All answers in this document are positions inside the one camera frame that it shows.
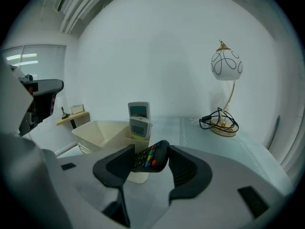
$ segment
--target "lamp base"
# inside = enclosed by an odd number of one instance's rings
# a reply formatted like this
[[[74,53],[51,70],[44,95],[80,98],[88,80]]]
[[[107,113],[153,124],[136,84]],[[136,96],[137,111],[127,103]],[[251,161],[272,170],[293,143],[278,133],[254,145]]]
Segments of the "lamp base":
[[[214,119],[211,120],[211,123],[213,123],[214,125],[217,124],[218,119]],[[232,125],[232,121],[229,120],[228,118],[226,118],[226,124],[225,127],[230,127]],[[235,136],[237,133],[237,126],[234,126],[231,129],[223,129],[221,124],[218,123],[217,127],[213,127],[210,129],[212,132],[218,134],[218,135],[222,135],[222,136],[226,136],[226,137],[231,137],[231,136]]]
[[[69,117],[69,115],[70,115],[70,114],[66,114],[66,113],[64,113],[64,114],[62,114],[62,117],[61,117],[61,118],[62,118],[62,119],[68,118],[68,117]]]

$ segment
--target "device screen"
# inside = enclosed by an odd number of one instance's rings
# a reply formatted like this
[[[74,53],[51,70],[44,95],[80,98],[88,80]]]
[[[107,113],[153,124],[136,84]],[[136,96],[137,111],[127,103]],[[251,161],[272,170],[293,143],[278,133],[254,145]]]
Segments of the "device screen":
[[[144,128],[136,126],[136,125],[132,126],[132,131],[135,132],[135,133],[139,133],[141,135],[144,134]]]
[[[130,107],[131,116],[138,116],[147,118],[146,106],[132,106]]]

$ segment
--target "power cord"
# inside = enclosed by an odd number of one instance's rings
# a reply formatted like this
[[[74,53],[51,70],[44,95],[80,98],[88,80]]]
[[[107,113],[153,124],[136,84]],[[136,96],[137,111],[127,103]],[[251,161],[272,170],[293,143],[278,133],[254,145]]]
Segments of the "power cord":
[[[231,126],[228,126],[228,127],[222,127],[222,126],[219,126],[218,123],[220,122],[220,114],[223,110],[221,108],[217,108],[216,111],[214,111],[213,113],[211,113],[210,115],[207,115],[207,116],[204,116],[202,117],[201,119],[199,119],[199,124],[200,124],[200,127],[203,129],[203,130],[207,130],[207,129],[211,129],[211,128],[218,128],[224,132],[228,132],[228,133],[235,133],[239,130],[239,126],[238,126],[238,123],[234,120],[234,118],[232,117],[232,115],[227,112],[227,111],[224,111],[223,112],[223,116],[226,116],[226,118],[228,118],[231,122],[232,122],[232,125]],[[211,123],[211,120],[212,118],[214,117],[218,117],[218,121],[216,124],[214,123]],[[206,125],[208,125],[209,127],[202,127],[201,123],[204,123]]]

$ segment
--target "gold lamp stand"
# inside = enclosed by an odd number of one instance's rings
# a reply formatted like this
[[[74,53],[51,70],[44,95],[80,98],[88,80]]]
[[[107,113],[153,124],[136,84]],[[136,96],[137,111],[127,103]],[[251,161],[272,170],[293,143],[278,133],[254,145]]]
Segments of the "gold lamp stand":
[[[234,125],[232,128],[229,128],[230,126],[233,125],[233,123],[229,118],[227,118],[227,111],[229,109],[230,100],[232,98],[234,88],[235,88],[235,80],[233,81],[233,88],[231,91],[230,98],[226,103],[225,107],[223,108],[223,110],[221,111],[220,116],[217,119],[211,120],[211,123],[216,126],[212,127],[210,130],[218,135],[227,136],[227,137],[236,135],[237,126]]]

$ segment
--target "ceiling light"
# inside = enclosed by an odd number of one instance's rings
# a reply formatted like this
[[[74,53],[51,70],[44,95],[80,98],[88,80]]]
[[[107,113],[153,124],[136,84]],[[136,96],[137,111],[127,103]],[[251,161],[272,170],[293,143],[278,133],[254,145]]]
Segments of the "ceiling light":
[[[21,66],[21,65],[32,64],[32,63],[38,63],[38,61],[35,60],[35,61],[27,61],[27,62],[15,63],[15,64],[12,64],[12,66]]]
[[[36,56],[37,56],[36,53],[29,53],[29,54],[23,54],[22,55],[23,58],[36,57]],[[17,54],[17,55],[14,55],[14,56],[7,57],[6,59],[7,60],[14,60],[14,59],[20,59],[20,58],[21,58],[21,55]]]

